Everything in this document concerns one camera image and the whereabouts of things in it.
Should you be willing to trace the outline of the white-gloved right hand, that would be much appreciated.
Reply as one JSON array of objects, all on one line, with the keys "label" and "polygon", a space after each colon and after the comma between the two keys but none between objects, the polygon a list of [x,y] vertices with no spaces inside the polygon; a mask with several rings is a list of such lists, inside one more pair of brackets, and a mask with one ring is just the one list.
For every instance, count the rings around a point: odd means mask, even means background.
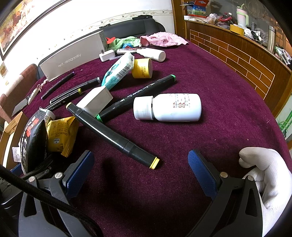
[{"label": "white-gloved right hand", "polygon": [[291,198],[291,172],[280,154],[273,149],[246,147],[239,152],[243,168],[254,166],[245,177],[252,176],[260,194],[262,236],[273,228]]}]

